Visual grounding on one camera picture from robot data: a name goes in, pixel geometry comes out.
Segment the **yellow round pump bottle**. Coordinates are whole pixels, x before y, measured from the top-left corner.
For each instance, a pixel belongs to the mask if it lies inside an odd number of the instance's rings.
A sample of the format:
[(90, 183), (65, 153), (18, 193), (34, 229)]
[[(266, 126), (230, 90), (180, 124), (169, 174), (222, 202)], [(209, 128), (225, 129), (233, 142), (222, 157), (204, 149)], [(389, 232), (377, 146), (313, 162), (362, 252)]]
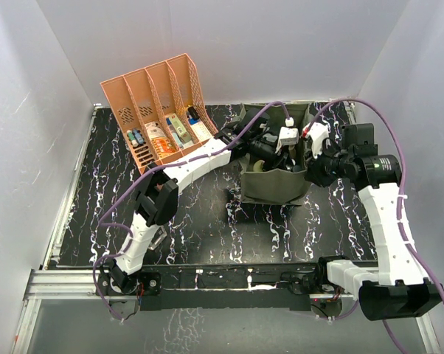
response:
[(265, 162), (263, 160), (258, 160), (253, 164), (252, 170), (256, 173), (265, 172)]

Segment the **green canvas bag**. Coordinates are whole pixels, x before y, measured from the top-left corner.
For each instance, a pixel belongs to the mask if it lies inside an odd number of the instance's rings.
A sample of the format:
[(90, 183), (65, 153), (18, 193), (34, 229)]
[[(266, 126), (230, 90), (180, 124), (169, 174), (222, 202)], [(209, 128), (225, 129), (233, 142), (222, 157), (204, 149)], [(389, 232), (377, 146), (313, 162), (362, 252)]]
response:
[[(282, 107), (270, 107), (251, 126), (247, 134), (277, 145), (277, 135), (285, 123)], [(306, 148), (298, 142), (292, 149), (283, 149), (281, 158), (265, 162), (265, 172), (256, 173), (253, 164), (261, 159), (252, 156), (249, 149), (237, 160), (241, 166), (240, 183), (242, 202), (250, 204), (299, 205), (311, 183), (305, 180)]]

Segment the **clear twin bottle pack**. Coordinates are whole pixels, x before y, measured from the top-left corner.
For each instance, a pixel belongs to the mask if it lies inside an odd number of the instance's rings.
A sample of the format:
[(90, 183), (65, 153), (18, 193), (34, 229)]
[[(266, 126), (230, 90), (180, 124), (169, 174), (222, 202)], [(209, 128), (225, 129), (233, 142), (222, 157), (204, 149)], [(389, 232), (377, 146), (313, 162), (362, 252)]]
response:
[(148, 249), (151, 251), (155, 251), (165, 240), (167, 237), (167, 232), (164, 226), (160, 226), (155, 235), (153, 236), (152, 241), (150, 242)]

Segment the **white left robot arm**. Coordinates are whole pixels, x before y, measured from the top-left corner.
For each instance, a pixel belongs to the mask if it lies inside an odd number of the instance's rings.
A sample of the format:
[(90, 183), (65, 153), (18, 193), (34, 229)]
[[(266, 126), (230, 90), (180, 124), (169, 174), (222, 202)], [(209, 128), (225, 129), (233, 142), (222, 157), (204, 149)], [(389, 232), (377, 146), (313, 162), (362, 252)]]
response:
[[(141, 177), (99, 220), (100, 226), (120, 228), (126, 232), (121, 249), (116, 254), (101, 257), (94, 266), (100, 270), (102, 277), (108, 277), (110, 286), (122, 294), (136, 290), (145, 254), (151, 246), (159, 244), (154, 237), (177, 213), (179, 194), (207, 173), (248, 155), (262, 135), (268, 132), (267, 110), (280, 105), (281, 102), (275, 101), (263, 107), (257, 106), (242, 118), (227, 124), (188, 155), (169, 164), (151, 163), (145, 168)], [(136, 197), (131, 225), (107, 223), (106, 218), (133, 191), (136, 191)]]

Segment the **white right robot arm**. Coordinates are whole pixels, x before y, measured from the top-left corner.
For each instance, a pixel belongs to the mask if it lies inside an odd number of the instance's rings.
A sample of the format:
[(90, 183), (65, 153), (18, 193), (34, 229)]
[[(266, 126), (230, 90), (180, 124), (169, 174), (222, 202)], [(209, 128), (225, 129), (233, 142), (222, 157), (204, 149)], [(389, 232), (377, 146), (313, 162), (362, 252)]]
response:
[(413, 258), (401, 231), (407, 220), (397, 218), (402, 170), (393, 155), (381, 155), (371, 123), (344, 125), (341, 141), (329, 137), (327, 127), (314, 122), (302, 129), (310, 143), (306, 153), (307, 181), (329, 187), (347, 179), (363, 204), (378, 258), (377, 271), (367, 271), (344, 256), (322, 257), (316, 266), (316, 287), (325, 293), (343, 288), (358, 300), (370, 321), (416, 318), (441, 301), (437, 286)]

